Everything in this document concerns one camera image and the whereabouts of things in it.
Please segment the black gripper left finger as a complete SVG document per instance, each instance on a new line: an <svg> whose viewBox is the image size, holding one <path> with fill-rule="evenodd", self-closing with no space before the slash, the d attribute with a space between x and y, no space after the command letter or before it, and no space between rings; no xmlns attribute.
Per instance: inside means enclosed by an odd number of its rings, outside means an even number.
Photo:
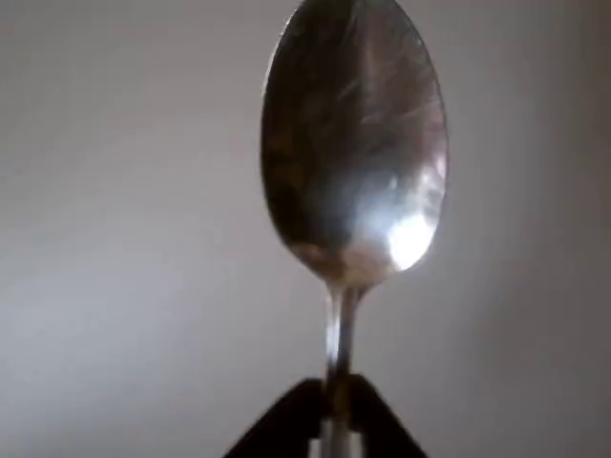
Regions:
<svg viewBox="0 0 611 458"><path fill-rule="evenodd" d="M308 457L327 413L323 382L306 378L281 396L224 454L227 458Z"/></svg>

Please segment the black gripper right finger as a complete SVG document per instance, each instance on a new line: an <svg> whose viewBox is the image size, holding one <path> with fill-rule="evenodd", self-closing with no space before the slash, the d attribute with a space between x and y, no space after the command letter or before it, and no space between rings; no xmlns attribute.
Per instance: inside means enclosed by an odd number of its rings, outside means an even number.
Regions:
<svg viewBox="0 0 611 458"><path fill-rule="evenodd" d="M426 457L426 452L367 378L351 375L348 388L350 425L361 434L365 457Z"/></svg>

